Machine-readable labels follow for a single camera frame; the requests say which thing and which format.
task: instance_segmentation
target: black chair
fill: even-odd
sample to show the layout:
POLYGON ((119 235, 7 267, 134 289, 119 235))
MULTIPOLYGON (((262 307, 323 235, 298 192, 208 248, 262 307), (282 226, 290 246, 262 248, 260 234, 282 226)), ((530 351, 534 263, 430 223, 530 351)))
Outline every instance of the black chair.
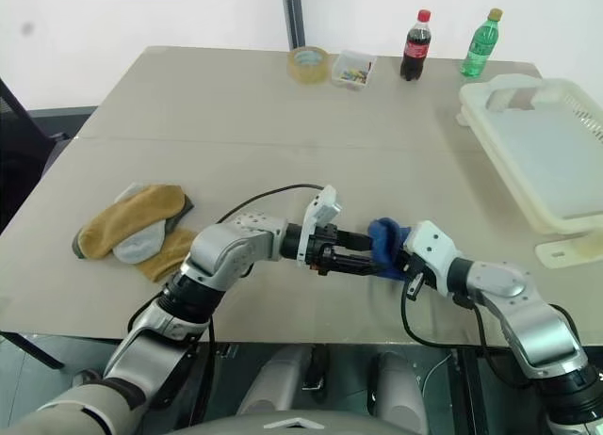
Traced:
MULTIPOLYGON (((44 134, 0 80, 0 233, 68 142, 62 133, 44 134)), ((18 333, 0 335, 48 367, 64 366, 18 333)))

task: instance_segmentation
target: floor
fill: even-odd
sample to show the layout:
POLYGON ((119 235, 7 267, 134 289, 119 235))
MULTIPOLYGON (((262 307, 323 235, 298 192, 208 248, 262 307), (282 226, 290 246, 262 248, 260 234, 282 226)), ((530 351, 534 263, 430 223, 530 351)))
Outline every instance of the floor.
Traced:
MULTIPOLYGON (((25 355, 8 341, 0 342, 0 428, 8 427, 43 403, 66 391, 72 376, 79 370, 102 370, 115 345, 99 341, 59 336, 27 336, 27 339, 66 364, 64 370, 54 371, 25 355)), ((216 386, 210 400, 206 420, 234 414, 238 404, 261 366, 281 346, 239 345, 235 355, 220 358, 216 386)), ((415 368, 422 384, 427 372, 445 357, 445 352, 420 346, 331 346, 329 387, 323 402, 300 391, 294 408, 351 411, 367 414, 367 370, 373 356, 393 350, 403 355, 415 368)), ((183 392, 165 411, 151 411, 142 421, 138 435, 158 435, 170 431, 181 413, 189 409, 197 380, 190 380, 183 392)), ((448 393, 448 372, 439 367, 426 389, 425 402, 432 435, 450 434, 452 410, 448 393)))

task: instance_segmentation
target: green bottle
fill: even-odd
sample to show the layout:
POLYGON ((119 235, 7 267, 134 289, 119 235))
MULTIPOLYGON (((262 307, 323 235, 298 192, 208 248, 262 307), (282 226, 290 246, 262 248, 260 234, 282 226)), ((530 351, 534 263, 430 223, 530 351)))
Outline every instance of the green bottle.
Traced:
POLYGON ((492 54, 498 41, 498 21, 502 10, 492 8, 488 19, 475 31, 467 57, 461 65, 461 74, 468 77, 478 77, 486 66, 486 60, 492 54))

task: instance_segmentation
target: coca-cola bottle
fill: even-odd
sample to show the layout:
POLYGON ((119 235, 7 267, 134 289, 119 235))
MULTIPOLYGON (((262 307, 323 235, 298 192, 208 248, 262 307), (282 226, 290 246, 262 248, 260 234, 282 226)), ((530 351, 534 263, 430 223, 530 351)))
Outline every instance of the coca-cola bottle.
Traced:
POLYGON ((432 40, 432 32, 427 25, 431 16, 432 13, 428 9, 420 10, 415 26, 411 28, 406 37, 404 58, 399 67, 399 75, 406 80, 416 80, 423 72, 423 62, 432 40))

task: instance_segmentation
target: table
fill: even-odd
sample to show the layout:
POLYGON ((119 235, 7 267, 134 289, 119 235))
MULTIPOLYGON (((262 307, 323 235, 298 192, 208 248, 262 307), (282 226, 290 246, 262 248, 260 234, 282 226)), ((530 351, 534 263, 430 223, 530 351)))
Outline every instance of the table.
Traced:
MULTIPOLYGON (((0 327, 120 338, 158 289, 109 257, 71 252, 77 230, 130 183, 175 183, 195 202, 181 226, 200 231, 239 202, 297 182, 332 184, 341 229, 375 217, 431 219, 470 257, 529 269, 544 298, 575 317, 585 344, 601 344, 595 318, 603 265, 547 270, 534 234, 472 133, 457 125, 458 61, 429 59, 423 77, 398 76, 380 57, 361 92, 300 86, 286 54, 151 47, 90 117, 0 236, 0 327)), ((492 62, 484 78, 530 73, 492 62)), ((299 222, 311 190, 252 208, 299 222)), ((399 319, 400 285, 374 277, 319 277, 293 262, 257 264, 216 313, 223 342, 411 343, 399 319)), ((426 338, 476 344, 471 314, 430 289, 409 309, 426 338)), ((488 340, 504 344, 486 318, 488 340)))

